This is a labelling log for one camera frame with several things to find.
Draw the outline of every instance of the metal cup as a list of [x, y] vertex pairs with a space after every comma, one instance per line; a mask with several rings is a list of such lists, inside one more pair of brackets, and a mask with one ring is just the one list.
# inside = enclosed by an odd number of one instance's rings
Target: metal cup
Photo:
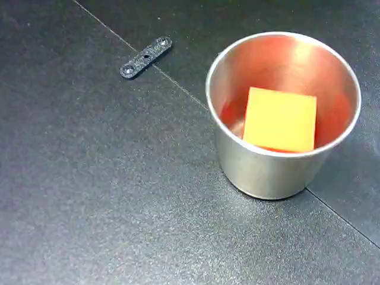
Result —
[[[278, 153], [242, 140], [251, 86], [317, 97], [313, 151]], [[336, 51], [286, 32], [255, 34], [227, 47], [208, 72], [206, 96], [217, 124], [223, 171], [242, 192], [268, 200], [292, 196], [307, 186], [333, 148], [351, 133], [362, 101], [353, 70]]]

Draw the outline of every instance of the orange foam block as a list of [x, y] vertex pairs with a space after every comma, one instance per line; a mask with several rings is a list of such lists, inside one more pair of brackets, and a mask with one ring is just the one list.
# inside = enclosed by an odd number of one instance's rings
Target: orange foam block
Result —
[[243, 140], [275, 151], [314, 149], [316, 97], [251, 87]]

